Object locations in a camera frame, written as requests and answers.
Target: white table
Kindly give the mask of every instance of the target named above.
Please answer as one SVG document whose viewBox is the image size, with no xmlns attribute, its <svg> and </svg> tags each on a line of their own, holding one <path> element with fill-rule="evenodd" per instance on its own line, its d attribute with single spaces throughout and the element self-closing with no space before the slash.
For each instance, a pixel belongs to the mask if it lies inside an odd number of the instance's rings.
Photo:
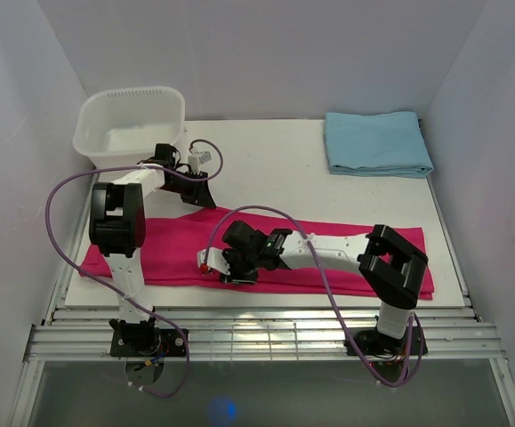
<svg viewBox="0 0 515 427">
<path fill-rule="evenodd" d="M 427 180 L 360 178 L 331 175 L 323 142 L 322 120 L 224 120 L 188 122 L 183 142 L 206 138 L 225 158 L 222 173 L 210 181 L 219 206 L 268 205 L 294 218 L 352 224 L 384 223 L 422 227 L 435 283 L 432 301 L 420 307 L 463 307 L 463 296 Z M 214 160 L 206 169 L 217 167 Z M 103 181 L 112 176 L 101 176 Z M 175 194 L 158 191 L 145 201 L 148 217 L 175 218 L 198 208 Z M 90 245 L 87 230 L 77 263 Z M 197 286 L 147 286 L 156 307 L 166 308 L 327 308 L 322 294 L 250 294 Z M 373 297 L 337 296 L 342 307 L 379 307 Z M 73 274 L 67 307 L 116 307 L 117 297 L 89 278 Z"/>
</svg>

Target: pink cloth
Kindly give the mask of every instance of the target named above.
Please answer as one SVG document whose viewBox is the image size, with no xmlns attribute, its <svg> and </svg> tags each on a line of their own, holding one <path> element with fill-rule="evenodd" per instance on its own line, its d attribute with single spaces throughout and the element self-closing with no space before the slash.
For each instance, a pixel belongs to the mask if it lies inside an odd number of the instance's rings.
<svg viewBox="0 0 515 427">
<path fill-rule="evenodd" d="M 147 236 L 141 249 L 144 280 L 157 286 L 204 286 L 215 289 L 229 289 L 243 292 L 267 294 L 325 294 L 326 290 L 315 269 L 259 271 L 254 285 L 223 284 L 218 273 L 202 275 L 197 267 L 196 254 L 205 249 L 215 224 L 228 212 L 227 209 L 202 209 L 181 218 L 147 219 Z M 224 248 L 221 236 L 235 220 L 247 222 L 253 228 L 269 234 L 275 228 L 293 229 L 286 219 L 237 213 L 229 218 L 218 232 L 212 246 Z M 327 222 L 300 222 L 307 233 L 327 236 L 354 236 L 367 233 L 372 226 L 333 224 Z M 425 242 L 421 228 L 396 229 L 399 234 L 421 250 Z M 90 246 L 81 267 L 98 276 L 110 278 L 110 271 L 97 246 Z M 326 272 L 334 294 L 375 296 L 363 277 L 343 271 Z M 432 299 L 433 281 L 429 269 L 425 272 L 420 298 Z"/>
</svg>

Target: white plastic basket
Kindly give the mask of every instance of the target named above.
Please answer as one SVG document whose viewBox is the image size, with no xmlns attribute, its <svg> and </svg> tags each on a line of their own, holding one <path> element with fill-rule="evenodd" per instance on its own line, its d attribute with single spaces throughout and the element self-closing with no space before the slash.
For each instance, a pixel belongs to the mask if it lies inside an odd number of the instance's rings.
<svg viewBox="0 0 515 427">
<path fill-rule="evenodd" d="M 81 107 L 73 147 L 99 168 L 134 165 L 157 143 L 175 145 L 184 115 L 184 97 L 171 87 L 96 93 Z"/>
</svg>

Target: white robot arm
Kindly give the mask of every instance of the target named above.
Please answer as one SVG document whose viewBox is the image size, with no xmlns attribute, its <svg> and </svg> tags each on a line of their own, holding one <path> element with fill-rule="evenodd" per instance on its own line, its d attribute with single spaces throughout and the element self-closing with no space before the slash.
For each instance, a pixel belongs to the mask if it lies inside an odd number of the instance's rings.
<svg viewBox="0 0 515 427">
<path fill-rule="evenodd" d="M 141 267 L 141 246 L 146 235 L 144 198 L 156 189 L 165 189 L 180 193 L 184 203 L 215 208 L 207 181 L 182 179 L 206 178 L 207 173 L 201 172 L 200 166 L 211 159 L 210 153 L 193 149 L 187 164 L 179 163 L 179 159 L 177 148 L 157 144 L 155 155 L 142 162 L 143 169 L 112 182 L 93 185 L 89 236 L 104 256 L 115 287 L 125 294 L 118 297 L 118 319 L 109 323 L 125 344 L 138 351 L 148 351 L 157 340 L 154 319 L 128 302 L 128 298 L 133 298 L 148 310 L 153 309 Z M 161 165 L 175 174 L 149 169 L 149 165 Z M 183 166 L 188 171 L 178 172 Z"/>
<path fill-rule="evenodd" d="M 269 235 L 244 222 L 233 222 L 223 234 L 230 248 L 210 248 L 197 255 L 202 270 L 217 270 L 221 280 L 255 283 L 259 268 L 296 270 L 316 268 L 308 242 L 314 246 L 327 270 L 362 275 L 382 300 L 376 330 L 401 340 L 411 310 L 421 289 L 427 256 L 394 229 L 376 225 L 372 232 L 357 236 L 334 237 L 309 234 L 307 239 L 291 230 L 276 229 Z"/>
</svg>

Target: blue towel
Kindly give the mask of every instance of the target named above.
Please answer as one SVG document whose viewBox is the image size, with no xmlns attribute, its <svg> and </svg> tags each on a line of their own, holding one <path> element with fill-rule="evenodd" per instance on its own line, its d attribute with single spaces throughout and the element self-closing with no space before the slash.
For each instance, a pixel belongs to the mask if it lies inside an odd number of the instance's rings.
<svg viewBox="0 0 515 427">
<path fill-rule="evenodd" d="M 415 113 L 326 113 L 330 173 L 424 178 L 433 170 Z"/>
</svg>

